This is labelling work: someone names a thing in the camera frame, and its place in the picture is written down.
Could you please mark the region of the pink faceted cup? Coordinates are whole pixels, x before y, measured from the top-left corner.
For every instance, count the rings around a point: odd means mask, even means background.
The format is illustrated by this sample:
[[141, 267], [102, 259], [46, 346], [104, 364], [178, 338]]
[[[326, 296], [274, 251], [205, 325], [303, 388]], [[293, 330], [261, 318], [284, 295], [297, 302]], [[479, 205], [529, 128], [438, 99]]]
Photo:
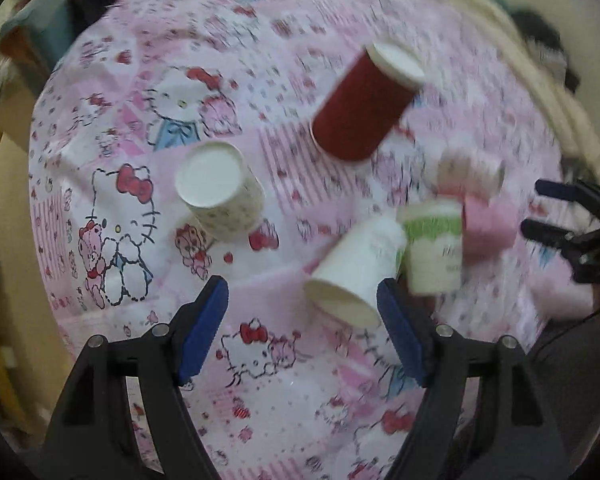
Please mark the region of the pink faceted cup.
[[493, 258], [512, 248], [518, 234], [518, 208], [508, 200], [486, 202], [466, 196], [463, 252], [469, 258]]

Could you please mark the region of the green print paper cup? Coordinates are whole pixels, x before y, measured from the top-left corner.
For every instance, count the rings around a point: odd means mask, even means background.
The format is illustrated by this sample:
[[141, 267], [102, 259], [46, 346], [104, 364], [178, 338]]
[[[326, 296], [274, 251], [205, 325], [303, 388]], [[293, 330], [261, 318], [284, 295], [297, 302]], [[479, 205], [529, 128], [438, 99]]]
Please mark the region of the green print paper cup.
[[406, 236], [403, 266], [414, 296], [455, 292], [462, 284], [463, 206], [440, 198], [402, 207], [398, 220]]

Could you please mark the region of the plain white paper cup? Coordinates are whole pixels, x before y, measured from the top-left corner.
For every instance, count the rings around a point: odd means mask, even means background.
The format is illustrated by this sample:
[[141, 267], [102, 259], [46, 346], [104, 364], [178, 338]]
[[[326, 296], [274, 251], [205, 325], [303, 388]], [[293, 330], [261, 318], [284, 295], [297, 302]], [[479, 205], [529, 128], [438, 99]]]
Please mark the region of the plain white paper cup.
[[378, 327], [377, 287], [398, 276], [405, 246], [405, 232], [391, 214], [352, 226], [306, 280], [306, 298], [343, 323]]

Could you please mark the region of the cartoon print paper cup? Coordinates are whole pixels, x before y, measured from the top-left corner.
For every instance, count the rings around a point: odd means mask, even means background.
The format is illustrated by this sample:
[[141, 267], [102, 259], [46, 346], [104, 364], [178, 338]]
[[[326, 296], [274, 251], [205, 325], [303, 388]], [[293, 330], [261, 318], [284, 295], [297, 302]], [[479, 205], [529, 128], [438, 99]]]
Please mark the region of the cartoon print paper cup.
[[262, 220], [265, 195], [234, 145], [196, 144], [176, 170], [174, 185], [197, 223], [217, 240], [234, 240]]

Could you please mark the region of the red ribbed paper cup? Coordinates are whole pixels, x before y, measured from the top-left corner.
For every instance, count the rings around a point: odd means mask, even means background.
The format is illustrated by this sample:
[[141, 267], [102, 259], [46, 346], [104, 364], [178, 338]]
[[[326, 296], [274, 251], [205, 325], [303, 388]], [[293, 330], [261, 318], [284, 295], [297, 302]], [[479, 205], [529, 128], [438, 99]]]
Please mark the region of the red ribbed paper cup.
[[426, 84], [413, 52], [389, 40], [366, 44], [311, 122], [314, 143], [343, 162], [374, 154]]

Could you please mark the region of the pink dotted white paper cup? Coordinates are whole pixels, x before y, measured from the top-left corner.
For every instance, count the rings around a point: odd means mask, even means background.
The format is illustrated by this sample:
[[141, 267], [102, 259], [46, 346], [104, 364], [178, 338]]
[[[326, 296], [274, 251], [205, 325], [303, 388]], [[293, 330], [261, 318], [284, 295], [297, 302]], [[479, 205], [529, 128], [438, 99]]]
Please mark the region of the pink dotted white paper cup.
[[437, 189], [490, 200], [501, 192], [504, 178], [505, 165], [498, 156], [473, 148], [447, 148], [438, 163]]

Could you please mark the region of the cream blanket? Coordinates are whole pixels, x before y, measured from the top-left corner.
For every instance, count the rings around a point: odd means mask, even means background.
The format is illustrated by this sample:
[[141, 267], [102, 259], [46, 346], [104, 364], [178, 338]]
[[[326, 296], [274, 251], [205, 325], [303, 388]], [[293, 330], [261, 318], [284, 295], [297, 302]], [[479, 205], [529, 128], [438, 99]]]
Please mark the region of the cream blanket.
[[557, 136], [562, 152], [582, 159], [600, 180], [600, 138], [583, 106], [536, 62], [513, 19], [494, 0], [453, 0], [501, 50]]

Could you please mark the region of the pink Hello Kitty bedsheet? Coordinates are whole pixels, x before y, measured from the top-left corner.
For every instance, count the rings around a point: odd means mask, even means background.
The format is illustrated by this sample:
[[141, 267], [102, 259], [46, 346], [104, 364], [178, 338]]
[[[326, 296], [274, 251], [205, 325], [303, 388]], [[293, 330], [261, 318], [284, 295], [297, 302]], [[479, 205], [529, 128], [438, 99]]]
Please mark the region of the pink Hello Kitty bedsheet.
[[[364, 46], [407, 44], [430, 81], [368, 162], [323, 155], [309, 123]], [[264, 189], [260, 224], [217, 240], [174, 185], [199, 143], [234, 145]], [[230, 306], [183, 392], [227, 479], [379, 479], [422, 390], [382, 328], [306, 300], [351, 226], [434, 195], [448, 145], [505, 165], [518, 218], [573, 222], [533, 185], [560, 144], [501, 50], [453, 0], [118, 0], [35, 103], [29, 178], [38, 264], [67, 347], [169, 321], [212, 275]]]

